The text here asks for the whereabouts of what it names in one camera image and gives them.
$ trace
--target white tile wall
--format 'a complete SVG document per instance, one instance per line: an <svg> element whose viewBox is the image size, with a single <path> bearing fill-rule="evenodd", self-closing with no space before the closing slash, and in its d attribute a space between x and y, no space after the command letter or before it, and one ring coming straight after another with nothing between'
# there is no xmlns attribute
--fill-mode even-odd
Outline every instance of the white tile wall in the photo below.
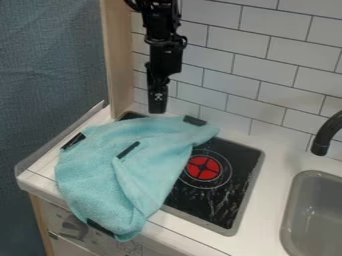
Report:
<svg viewBox="0 0 342 256"><path fill-rule="evenodd" d="M310 16L244 7L241 29L266 35L305 39Z"/></svg>
<svg viewBox="0 0 342 256"><path fill-rule="evenodd" d="M145 72L145 63L149 61L149 57L147 55L133 53L133 69L141 72Z"/></svg>
<svg viewBox="0 0 342 256"><path fill-rule="evenodd" d="M234 95L255 99L259 90L259 81L205 70L204 87Z"/></svg>
<svg viewBox="0 0 342 256"><path fill-rule="evenodd" d="M199 67L230 72L233 54L208 48L188 45L184 51L184 63Z"/></svg>
<svg viewBox="0 0 342 256"><path fill-rule="evenodd" d="M288 109L284 119L284 126L316 134L326 120L327 118L325 117Z"/></svg>
<svg viewBox="0 0 342 256"><path fill-rule="evenodd" d="M204 0L183 0L183 19L208 25L238 28L241 7Z"/></svg>
<svg viewBox="0 0 342 256"><path fill-rule="evenodd" d="M336 72L342 73L342 58L340 57L340 61L336 67Z"/></svg>
<svg viewBox="0 0 342 256"><path fill-rule="evenodd" d="M183 64L182 72L174 74L170 78L188 84L202 85L202 77L203 68Z"/></svg>
<svg viewBox="0 0 342 256"><path fill-rule="evenodd" d="M334 71L340 49L295 40L272 38L268 58L301 66Z"/></svg>
<svg viewBox="0 0 342 256"><path fill-rule="evenodd" d="M175 98L169 98L167 104L167 111L179 115L190 115L198 117L199 105Z"/></svg>
<svg viewBox="0 0 342 256"><path fill-rule="evenodd" d="M305 150L310 140L307 133L294 131L273 124L253 120L251 135L289 144L292 147Z"/></svg>
<svg viewBox="0 0 342 256"><path fill-rule="evenodd" d="M279 9L342 18L341 0L280 0Z"/></svg>
<svg viewBox="0 0 342 256"><path fill-rule="evenodd" d="M262 83L259 100L318 114L324 96L270 83Z"/></svg>
<svg viewBox="0 0 342 256"><path fill-rule="evenodd" d="M145 73L134 71L134 85L141 89L147 90L147 76ZM177 95L177 82L171 80L168 84L169 96L176 97Z"/></svg>
<svg viewBox="0 0 342 256"><path fill-rule="evenodd" d="M150 54L150 47L144 41L144 36L132 33L132 50L134 52Z"/></svg>
<svg viewBox="0 0 342 256"><path fill-rule="evenodd" d="M340 110L342 110L342 99L328 96L324 101L321 115L331 117Z"/></svg>
<svg viewBox="0 0 342 256"><path fill-rule="evenodd" d="M135 33L145 34L145 28L143 27L141 14L137 12L132 12L131 17L131 31Z"/></svg>
<svg viewBox="0 0 342 256"><path fill-rule="evenodd" d="M228 2L228 3L252 5L252 6L275 9L277 7L278 0L221 0L221 1Z"/></svg>
<svg viewBox="0 0 342 256"><path fill-rule="evenodd" d="M265 57L269 37L232 29L209 28L208 47Z"/></svg>
<svg viewBox="0 0 342 256"><path fill-rule="evenodd" d="M179 83L178 85L178 97L180 99L222 110L226 107L227 95L224 93L190 84Z"/></svg>
<svg viewBox="0 0 342 256"><path fill-rule="evenodd" d="M182 26L179 28L180 35L186 35L189 44L206 46L208 26L182 21Z"/></svg>
<svg viewBox="0 0 342 256"><path fill-rule="evenodd" d="M342 21L314 17L308 40L342 47Z"/></svg>
<svg viewBox="0 0 342 256"><path fill-rule="evenodd" d="M342 97L342 75L308 68L299 68L295 87Z"/></svg>
<svg viewBox="0 0 342 256"><path fill-rule="evenodd" d="M212 108L201 107L200 119L222 127L224 129L237 130L248 134L251 119L219 111Z"/></svg>
<svg viewBox="0 0 342 256"><path fill-rule="evenodd" d="M134 88L134 101L141 103L141 104L148 104L147 99L147 92L146 90L140 88Z"/></svg>
<svg viewBox="0 0 342 256"><path fill-rule="evenodd" d="M285 108L230 95L227 111L254 119L281 124Z"/></svg>
<svg viewBox="0 0 342 256"><path fill-rule="evenodd" d="M182 4L178 33L190 45L182 73L171 76L168 111L305 150L322 123L342 110L341 0ZM138 13L132 32L135 100L147 104L148 46ZM340 140L342 132L329 156L342 160Z"/></svg>
<svg viewBox="0 0 342 256"><path fill-rule="evenodd" d="M296 74L296 66L236 55L233 73L291 86Z"/></svg>

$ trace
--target wooden panel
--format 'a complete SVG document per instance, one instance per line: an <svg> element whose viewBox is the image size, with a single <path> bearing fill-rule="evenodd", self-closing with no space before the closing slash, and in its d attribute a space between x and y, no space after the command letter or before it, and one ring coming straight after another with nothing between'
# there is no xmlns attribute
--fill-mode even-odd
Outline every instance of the wooden panel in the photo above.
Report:
<svg viewBox="0 0 342 256"><path fill-rule="evenodd" d="M112 117L133 102L131 11L124 0L100 0Z"/></svg>
<svg viewBox="0 0 342 256"><path fill-rule="evenodd" d="M39 228L40 236L43 241L46 256L54 256L51 241L49 239L48 230L43 219L42 208L40 204L40 199L32 194L29 194L33 211L36 216L37 225Z"/></svg>

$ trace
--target gray curtain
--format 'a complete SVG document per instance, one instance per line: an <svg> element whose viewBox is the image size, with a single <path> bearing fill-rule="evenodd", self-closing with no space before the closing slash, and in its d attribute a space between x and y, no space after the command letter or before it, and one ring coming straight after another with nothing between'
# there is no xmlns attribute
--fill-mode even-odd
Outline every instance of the gray curtain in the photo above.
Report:
<svg viewBox="0 0 342 256"><path fill-rule="evenodd" d="M0 255L44 255L14 165L107 99L99 2L0 0Z"/></svg>

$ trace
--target red burner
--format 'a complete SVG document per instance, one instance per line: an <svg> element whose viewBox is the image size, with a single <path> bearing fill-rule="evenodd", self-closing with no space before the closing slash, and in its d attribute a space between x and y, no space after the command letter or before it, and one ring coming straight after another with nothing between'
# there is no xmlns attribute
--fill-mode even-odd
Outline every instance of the red burner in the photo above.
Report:
<svg viewBox="0 0 342 256"><path fill-rule="evenodd" d="M221 170L216 159L209 156L193 156L190 158L186 172L198 180L213 180L219 176Z"/></svg>

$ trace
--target white countertop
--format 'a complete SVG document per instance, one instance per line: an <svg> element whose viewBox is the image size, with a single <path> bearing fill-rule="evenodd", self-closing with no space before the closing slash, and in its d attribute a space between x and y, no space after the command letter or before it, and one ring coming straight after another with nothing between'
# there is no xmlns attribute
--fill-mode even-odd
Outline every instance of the white countertop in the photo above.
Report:
<svg viewBox="0 0 342 256"><path fill-rule="evenodd" d="M133 104L130 110L146 114L143 105ZM112 119L107 107L21 173L17 177L20 187L67 208L54 177L59 148L84 127L110 121ZM316 157L285 144L242 135L236 131L221 129L219 137L258 148L266 156L237 234L226 237L160 210L149 218L141 236L185 255L286 256L279 230L293 177L306 170L342 176L342 162Z"/></svg>

